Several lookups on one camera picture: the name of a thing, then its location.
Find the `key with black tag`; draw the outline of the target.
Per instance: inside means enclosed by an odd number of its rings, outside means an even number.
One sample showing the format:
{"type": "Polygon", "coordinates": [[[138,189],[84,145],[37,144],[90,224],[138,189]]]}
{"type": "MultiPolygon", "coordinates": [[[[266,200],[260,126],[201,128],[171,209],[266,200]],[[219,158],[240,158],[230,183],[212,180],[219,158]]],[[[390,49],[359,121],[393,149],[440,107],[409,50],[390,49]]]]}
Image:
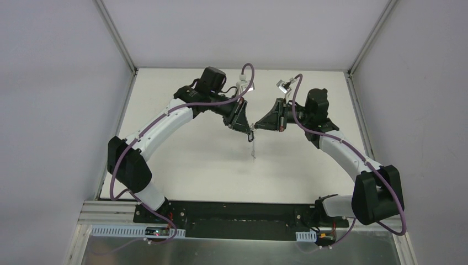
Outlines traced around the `key with black tag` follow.
{"type": "Polygon", "coordinates": [[[255,124],[252,123],[250,125],[250,133],[248,134],[248,142],[253,142],[255,140],[255,132],[256,132],[255,124]]]}

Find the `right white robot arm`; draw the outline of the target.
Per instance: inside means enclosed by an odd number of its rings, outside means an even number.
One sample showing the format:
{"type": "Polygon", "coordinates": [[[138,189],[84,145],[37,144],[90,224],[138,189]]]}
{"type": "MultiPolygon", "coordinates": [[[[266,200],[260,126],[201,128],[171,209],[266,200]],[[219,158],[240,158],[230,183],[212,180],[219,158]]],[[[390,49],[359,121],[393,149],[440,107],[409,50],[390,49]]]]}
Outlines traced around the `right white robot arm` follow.
{"type": "Polygon", "coordinates": [[[369,225],[405,209],[400,173],[361,154],[328,117],[326,89],[309,90],[304,105],[278,98],[270,112],[254,123],[255,129],[283,132],[288,124],[306,128],[305,137],[334,159],[354,183],[352,195],[329,195],[317,200],[313,219],[327,226],[335,217],[356,218],[369,225]]]}

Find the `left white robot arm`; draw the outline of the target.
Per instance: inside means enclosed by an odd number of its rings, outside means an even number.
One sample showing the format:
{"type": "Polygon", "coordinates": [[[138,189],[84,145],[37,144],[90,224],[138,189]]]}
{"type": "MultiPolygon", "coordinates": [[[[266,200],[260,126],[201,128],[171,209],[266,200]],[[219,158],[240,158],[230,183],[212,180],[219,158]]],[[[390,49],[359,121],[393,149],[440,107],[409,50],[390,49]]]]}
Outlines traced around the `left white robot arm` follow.
{"type": "Polygon", "coordinates": [[[222,70],[205,68],[200,78],[179,88],[152,121],[123,139],[114,136],[109,140],[107,170],[111,174],[111,200],[120,197],[114,194],[113,187],[119,181],[125,186],[124,191],[148,206],[147,216],[153,222],[164,222],[168,218],[168,208],[164,205],[167,198],[153,183],[147,162],[174,132],[205,111],[218,114],[225,126],[246,134],[248,141],[253,142],[254,132],[246,116],[248,102],[244,98],[254,87],[253,65],[247,63],[242,67],[234,96],[222,93],[226,80],[222,70]]]}

